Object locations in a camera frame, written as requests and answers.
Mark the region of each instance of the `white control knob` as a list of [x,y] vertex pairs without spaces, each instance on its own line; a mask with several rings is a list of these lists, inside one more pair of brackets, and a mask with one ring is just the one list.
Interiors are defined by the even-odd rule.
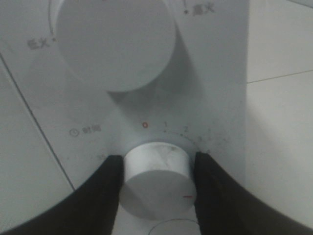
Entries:
[[163,0],[64,0],[55,27],[60,53],[77,77],[111,92],[154,80],[176,40]]
[[125,156],[120,203],[129,213],[146,219],[175,218],[196,199],[192,159],[181,148],[152,142]]

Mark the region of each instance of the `white tile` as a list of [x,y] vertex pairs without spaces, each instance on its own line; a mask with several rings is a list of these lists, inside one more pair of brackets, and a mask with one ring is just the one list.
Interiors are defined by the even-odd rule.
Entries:
[[71,192],[0,67],[0,233],[46,211]]
[[313,72],[248,84],[246,187],[313,228]]
[[313,70],[313,9],[287,0],[251,0],[248,82]]

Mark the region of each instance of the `black curved edge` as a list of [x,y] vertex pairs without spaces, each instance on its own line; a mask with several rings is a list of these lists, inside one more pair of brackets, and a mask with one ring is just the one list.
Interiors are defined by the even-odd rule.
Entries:
[[109,156],[61,203],[2,235],[110,235],[123,175],[123,158]]
[[313,235],[245,190],[208,154],[196,154],[194,177],[202,235]]

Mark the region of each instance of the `grout line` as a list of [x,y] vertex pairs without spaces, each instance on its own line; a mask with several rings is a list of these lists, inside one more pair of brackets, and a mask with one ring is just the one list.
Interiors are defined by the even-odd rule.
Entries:
[[296,2],[296,1],[293,1],[293,0],[287,0],[287,1],[293,2],[293,3],[295,3],[295,4],[299,4],[299,5],[301,5],[301,6],[307,6],[307,7],[313,8],[311,5],[307,5],[307,4],[305,4],[305,3]]
[[313,70],[307,70],[307,71],[303,71],[303,72],[295,72],[295,73],[281,75],[281,76],[277,76],[277,77],[265,78],[265,79],[261,79],[261,80],[257,80],[257,81],[247,82],[247,84],[255,83],[255,82],[262,82],[262,81],[266,81],[266,80],[272,80],[272,79],[275,79],[275,78],[281,78],[281,77],[288,77],[288,76],[303,74],[303,73],[306,73],[306,72],[313,72]]
[[31,117],[33,118],[33,120],[34,120],[34,122],[35,122],[37,128],[39,129],[39,132],[41,133],[43,139],[45,140],[45,142],[46,142],[46,144],[47,144],[47,146],[48,146],[50,152],[52,153],[53,157],[55,158],[56,162],[58,163],[58,165],[59,165],[61,171],[63,172],[65,178],[67,179],[67,181],[68,181],[70,187],[72,188],[73,191],[75,191],[75,187],[74,187],[73,183],[71,182],[71,180],[70,180],[68,174],[66,173],[64,167],[62,166],[61,161],[59,160],[59,158],[57,157],[56,153],[54,152],[51,143],[49,142],[49,140],[48,140],[48,138],[46,137],[44,131],[42,130],[42,128],[41,128],[41,126],[40,126],[38,120],[36,119],[36,117],[35,117],[33,111],[31,110],[30,106],[28,105],[28,103],[27,103],[27,101],[26,101],[26,99],[25,99],[23,93],[21,92],[21,90],[20,90],[20,88],[19,88],[19,86],[18,86],[16,80],[15,80],[14,77],[13,77],[13,74],[12,74],[11,70],[9,69],[9,67],[8,67],[7,63],[5,62],[4,57],[2,56],[1,53],[0,53],[0,61],[2,61],[3,65],[4,65],[4,68],[7,70],[7,73],[8,73],[8,75],[10,76],[10,78],[11,78],[11,80],[12,80],[14,86],[15,86],[15,89],[17,90],[17,92],[18,92],[18,94],[20,95],[20,97],[21,97],[21,99],[22,99],[24,105],[26,106],[28,112],[30,113]]

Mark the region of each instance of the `curved line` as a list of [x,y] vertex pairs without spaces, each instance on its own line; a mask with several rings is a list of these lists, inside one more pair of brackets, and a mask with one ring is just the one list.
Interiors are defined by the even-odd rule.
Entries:
[[187,221],[190,221],[190,222],[193,222],[193,223],[196,223],[196,224],[199,225],[199,223],[198,223],[197,221],[192,220],[192,219],[170,219],[170,220],[166,220],[166,221],[163,221],[163,222],[160,222],[160,223],[154,225],[154,226],[150,229],[148,235],[151,235],[151,232],[152,232],[157,226],[159,226],[159,225],[161,225],[161,224],[165,224],[165,223],[168,223],[168,222],[171,222],[171,221],[182,221],[182,220],[187,220]]
[[52,22],[51,22],[51,4],[52,0],[48,0],[48,23],[49,23],[49,30],[52,36],[54,36]]
[[175,131],[168,131],[166,130],[167,133],[178,135],[180,137],[183,137],[185,140],[188,140],[192,145],[194,145],[198,150],[200,150],[199,146],[197,145],[196,141],[194,141],[192,138],[189,138],[188,136],[184,135],[183,133],[178,133]]

